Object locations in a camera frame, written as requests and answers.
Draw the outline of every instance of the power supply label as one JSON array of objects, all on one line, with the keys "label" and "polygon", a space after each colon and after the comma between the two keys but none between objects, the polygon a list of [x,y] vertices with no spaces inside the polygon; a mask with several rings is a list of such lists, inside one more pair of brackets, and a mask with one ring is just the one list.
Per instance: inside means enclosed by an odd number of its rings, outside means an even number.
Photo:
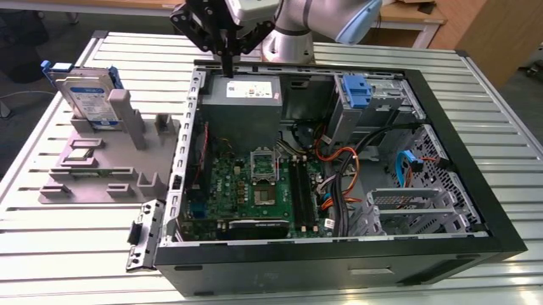
[{"label": "power supply label", "polygon": [[103,88],[71,87],[79,110],[96,129],[115,129],[119,118],[111,107]]},{"label": "power supply label", "polygon": [[270,81],[230,81],[227,97],[274,98],[272,82]]}]

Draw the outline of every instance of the blue cable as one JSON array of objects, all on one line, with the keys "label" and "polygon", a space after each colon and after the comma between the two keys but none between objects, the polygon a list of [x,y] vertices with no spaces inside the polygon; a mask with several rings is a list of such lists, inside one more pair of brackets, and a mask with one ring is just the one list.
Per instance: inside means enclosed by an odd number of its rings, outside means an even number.
[{"label": "blue cable", "polygon": [[400,187],[404,187],[404,183],[406,183],[404,175],[403,175],[403,173],[402,173],[402,158],[403,158],[403,157],[407,158],[407,160],[410,161],[410,163],[412,163],[412,162],[423,162],[423,160],[416,159],[414,153],[412,153],[411,151],[408,151],[408,150],[400,151],[400,152],[398,153],[398,156],[396,156],[396,163],[395,163],[395,169],[396,169],[398,181],[400,182]]}]

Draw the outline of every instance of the slotted aluminum table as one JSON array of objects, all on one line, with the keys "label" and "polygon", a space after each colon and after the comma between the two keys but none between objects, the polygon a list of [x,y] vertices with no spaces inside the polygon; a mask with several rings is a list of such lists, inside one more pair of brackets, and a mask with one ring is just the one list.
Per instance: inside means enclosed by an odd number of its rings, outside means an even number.
[{"label": "slotted aluminum table", "polygon": [[[423,72],[530,250],[430,286],[199,300],[222,304],[539,304],[543,150],[470,58],[452,51],[322,43],[315,45],[315,56],[319,64],[402,67]],[[132,107],[143,116],[169,112],[183,121],[196,58],[210,59],[211,55],[184,37],[108,33],[92,38],[77,64],[113,64],[131,90]],[[260,52],[246,60],[260,60]],[[47,171],[72,132],[69,118],[71,109],[57,94],[0,183],[0,302],[183,301],[159,272],[124,272],[128,229],[140,204],[41,205],[37,201]]]}]

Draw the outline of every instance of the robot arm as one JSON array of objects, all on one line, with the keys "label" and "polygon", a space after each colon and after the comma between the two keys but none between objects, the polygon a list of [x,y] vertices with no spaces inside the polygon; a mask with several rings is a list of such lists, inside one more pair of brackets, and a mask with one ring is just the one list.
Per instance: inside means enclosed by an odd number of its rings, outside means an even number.
[{"label": "robot arm", "polygon": [[196,47],[214,53],[231,78],[234,61],[264,39],[264,60],[291,63],[314,59],[311,31],[358,43],[380,7],[382,0],[185,0],[169,20]]}]

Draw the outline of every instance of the open computer tower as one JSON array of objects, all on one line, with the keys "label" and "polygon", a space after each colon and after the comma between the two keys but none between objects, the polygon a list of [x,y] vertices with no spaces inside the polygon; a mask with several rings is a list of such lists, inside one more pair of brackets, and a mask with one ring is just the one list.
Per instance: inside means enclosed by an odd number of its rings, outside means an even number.
[{"label": "open computer tower", "polygon": [[185,103],[127,263],[183,295],[428,284],[526,250],[419,71],[196,62]]}]

